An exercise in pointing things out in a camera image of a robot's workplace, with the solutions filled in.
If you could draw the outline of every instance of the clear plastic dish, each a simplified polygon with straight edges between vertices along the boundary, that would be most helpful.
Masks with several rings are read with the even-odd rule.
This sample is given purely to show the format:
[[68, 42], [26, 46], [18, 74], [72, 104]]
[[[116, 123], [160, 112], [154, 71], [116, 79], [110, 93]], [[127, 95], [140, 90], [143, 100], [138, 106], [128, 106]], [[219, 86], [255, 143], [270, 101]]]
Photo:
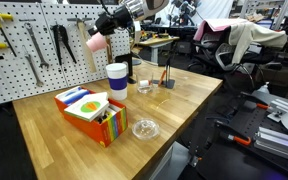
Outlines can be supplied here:
[[132, 131], [137, 138], [149, 140], [160, 133], [160, 127], [152, 119], [140, 119], [133, 125]]

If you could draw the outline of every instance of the wooden table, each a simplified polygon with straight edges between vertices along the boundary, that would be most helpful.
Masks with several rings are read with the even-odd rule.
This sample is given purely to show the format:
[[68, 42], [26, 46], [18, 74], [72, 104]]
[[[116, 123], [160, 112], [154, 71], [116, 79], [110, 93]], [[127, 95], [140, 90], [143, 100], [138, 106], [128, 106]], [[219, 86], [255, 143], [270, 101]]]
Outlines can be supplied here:
[[158, 48], [165, 46], [175, 40], [180, 39], [179, 37], [169, 37], [169, 38], [151, 38], [143, 42], [137, 43], [141, 46], [149, 46], [152, 49], [151, 52], [151, 62], [158, 64]]
[[[142, 63], [134, 67], [134, 73], [154, 72], [158, 79], [163, 69]], [[127, 107], [129, 127], [107, 148], [63, 119], [53, 97], [66, 89], [13, 101], [38, 179], [139, 179], [147, 175], [222, 83], [174, 68], [171, 72], [174, 89], [156, 87], [141, 94], [135, 84], [128, 84], [128, 97], [121, 103]], [[107, 79], [83, 86], [110, 94]], [[142, 141], [133, 135], [132, 126], [141, 118], [159, 124], [158, 137]]]

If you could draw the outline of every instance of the wrench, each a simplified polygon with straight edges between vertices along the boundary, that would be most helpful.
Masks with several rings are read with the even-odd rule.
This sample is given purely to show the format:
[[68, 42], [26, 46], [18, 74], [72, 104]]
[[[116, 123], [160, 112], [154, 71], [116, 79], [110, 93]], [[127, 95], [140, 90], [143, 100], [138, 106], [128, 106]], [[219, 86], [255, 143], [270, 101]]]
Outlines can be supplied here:
[[37, 51], [38, 56], [40, 57], [41, 63], [40, 63], [40, 68], [43, 68], [43, 66], [45, 66], [46, 68], [48, 68], [49, 64], [44, 60], [44, 57], [42, 55], [41, 49], [38, 46], [38, 43], [36, 41], [34, 32], [33, 32], [33, 27], [31, 25], [31, 23], [24, 23], [25, 28], [27, 29], [28, 33], [30, 34], [33, 44], [35, 46], [35, 49]]
[[43, 86], [43, 82], [40, 80], [40, 78], [38, 78], [38, 75], [36, 73], [36, 70], [34, 68], [34, 65], [33, 65], [33, 62], [32, 62], [32, 58], [31, 58], [31, 55], [27, 52], [25, 46], [23, 46], [23, 49], [24, 49], [24, 56], [25, 58], [27, 59], [27, 61], [29, 62], [30, 66], [31, 66], [31, 69], [33, 71], [33, 74], [35, 76], [35, 79], [36, 79], [36, 86], [38, 87], [42, 87]]

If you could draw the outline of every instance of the white pegboard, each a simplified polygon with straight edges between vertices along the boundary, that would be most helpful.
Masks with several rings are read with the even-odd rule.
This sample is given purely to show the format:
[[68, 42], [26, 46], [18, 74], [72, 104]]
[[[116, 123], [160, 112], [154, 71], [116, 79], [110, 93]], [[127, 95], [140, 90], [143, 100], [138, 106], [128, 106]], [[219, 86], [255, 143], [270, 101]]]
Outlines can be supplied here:
[[[109, 6], [111, 11], [115, 8], [116, 6]], [[67, 18], [75, 17], [75, 15], [78, 18], [83, 18], [86, 15], [92, 18], [87, 23], [94, 23], [101, 11], [103, 11], [101, 6], [90, 5], [0, 2], [0, 13], [13, 16], [13, 21], [4, 21], [2, 26], [17, 54], [17, 57], [14, 57], [9, 48], [0, 49], [0, 103], [106, 78], [106, 50], [99, 50], [93, 54], [97, 72], [89, 72], [79, 44], [79, 31], [74, 22], [66, 21]], [[48, 69], [38, 67], [40, 59], [24, 27], [25, 22], [19, 21], [20, 19], [36, 19], [30, 23], [33, 25], [33, 31], [43, 57], [50, 64]], [[67, 50], [63, 48], [64, 45], [60, 43], [61, 52], [64, 53], [64, 56], [62, 56], [63, 68], [59, 66], [55, 44], [52, 40], [53, 35], [50, 31], [50, 26], [54, 25], [55, 21], [66, 27], [69, 43], [78, 64], [72, 62]], [[111, 35], [110, 38], [113, 58], [130, 52], [127, 31], [116, 30], [116, 34]], [[1, 33], [0, 42], [6, 43]], [[24, 57], [23, 45], [32, 56], [37, 73], [44, 83], [42, 87], [37, 87], [35, 84], [35, 77]]]
[[[109, 11], [113, 12], [117, 6], [108, 6]], [[73, 51], [77, 64], [73, 63], [64, 44], [60, 42], [61, 55], [63, 62], [63, 71], [67, 80], [68, 86], [75, 86], [87, 82], [92, 82], [107, 77], [105, 66], [107, 65], [106, 49], [98, 50], [93, 53], [93, 59], [96, 72], [90, 72], [89, 64], [84, 60], [83, 50], [80, 42], [80, 31], [77, 28], [76, 22], [68, 21], [70, 18], [91, 18], [85, 21], [86, 30], [95, 23], [98, 14], [103, 12], [100, 5], [63, 5], [63, 4], [42, 4], [45, 19], [48, 23], [49, 29], [58, 24], [66, 28], [69, 45]], [[126, 30], [115, 30], [115, 34], [110, 36], [112, 45], [113, 58], [118, 55], [127, 54], [130, 52], [129, 37]]]

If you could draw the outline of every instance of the orange box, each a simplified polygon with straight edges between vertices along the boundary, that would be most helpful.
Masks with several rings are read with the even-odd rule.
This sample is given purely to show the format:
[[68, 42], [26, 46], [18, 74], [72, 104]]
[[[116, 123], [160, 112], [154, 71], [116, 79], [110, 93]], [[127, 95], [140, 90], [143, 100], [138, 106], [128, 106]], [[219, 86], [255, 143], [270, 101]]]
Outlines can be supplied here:
[[56, 97], [54, 97], [54, 100], [64, 119], [86, 133], [93, 140], [100, 143], [103, 147], [107, 147], [109, 144], [111, 144], [128, 127], [126, 106], [113, 99], [108, 99], [110, 103], [109, 107], [116, 110], [116, 114], [111, 118], [104, 120], [101, 124], [98, 121], [87, 122], [66, 114], [64, 109], [68, 106], [62, 101], [58, 100]]

